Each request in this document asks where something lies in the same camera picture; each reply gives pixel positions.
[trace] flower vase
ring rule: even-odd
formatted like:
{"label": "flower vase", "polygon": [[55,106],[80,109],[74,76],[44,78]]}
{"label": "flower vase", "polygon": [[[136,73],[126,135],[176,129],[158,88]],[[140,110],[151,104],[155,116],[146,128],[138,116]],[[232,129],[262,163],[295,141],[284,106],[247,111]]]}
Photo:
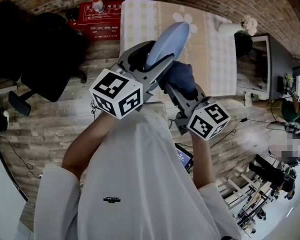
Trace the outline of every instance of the flower vase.
{"label": "flower vase", "polygon": [[218,32],[224,37],[233,36],[240,30],[243,30],[240,23],[221,23],[218,27]]}

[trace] plastic bottle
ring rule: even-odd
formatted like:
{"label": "plastic bottle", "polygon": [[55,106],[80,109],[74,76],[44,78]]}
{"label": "plastic bottle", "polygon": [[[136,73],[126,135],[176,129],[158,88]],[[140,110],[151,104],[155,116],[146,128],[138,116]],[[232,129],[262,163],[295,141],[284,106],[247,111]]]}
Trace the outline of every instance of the plastic bottle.
{"label": "plastic bottle", "polygon": [[105,10],[102,0],[92,0],[92,7],[97,12],[102,14]]}

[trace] smartphone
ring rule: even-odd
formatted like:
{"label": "smartphone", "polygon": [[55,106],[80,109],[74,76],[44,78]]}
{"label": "smartphone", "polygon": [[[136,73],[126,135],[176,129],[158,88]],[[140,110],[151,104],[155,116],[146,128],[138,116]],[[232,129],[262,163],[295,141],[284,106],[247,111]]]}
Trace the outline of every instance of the smartphone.
{"label": "smartphone", "polygon": [[186,151],[179,144],[175,143],[174,145],[178,154],[178,158],[180,159],[185,170],[189,173],[191,167],[194,165],[194,161],[193,161],[194,156],[190,152]]}

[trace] flower pattern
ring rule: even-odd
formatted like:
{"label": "flower pattern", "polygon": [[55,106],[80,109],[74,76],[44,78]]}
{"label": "flower pattern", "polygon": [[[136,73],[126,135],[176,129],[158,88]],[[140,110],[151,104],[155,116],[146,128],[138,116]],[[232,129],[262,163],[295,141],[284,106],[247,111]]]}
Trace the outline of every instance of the flower pattern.
{"label": "flower pattern", "polygon": [[197,25],[192,24],[192,16],[189,13],[186,13],[183,17],[180,13],[175,12],[172,15],[172,17],[175,20],[175,22],[186,22],[186,23],[189,24],[190,31],[189,31],[189,34],[188,34],[188,37],[187,37],[188,40],[191,38],[192,33],[197,33],[198,32],[198,27],[197,27]]}

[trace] white wall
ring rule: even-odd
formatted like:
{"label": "white wall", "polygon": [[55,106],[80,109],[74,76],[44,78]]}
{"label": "white wall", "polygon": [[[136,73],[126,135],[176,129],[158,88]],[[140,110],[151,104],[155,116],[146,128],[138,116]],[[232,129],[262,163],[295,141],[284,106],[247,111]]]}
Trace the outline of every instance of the white wall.
{"label": "white wall", "polygon": [[0,160],[0,240],[14,240],[26,204]]}
{"label": "white wall", "polygon": [[264,240],[300,240],[300,203]]}
{"label": "white wall", "polygon": [[34,240],[34,234],[23,223],[19,222],[14,240]]}

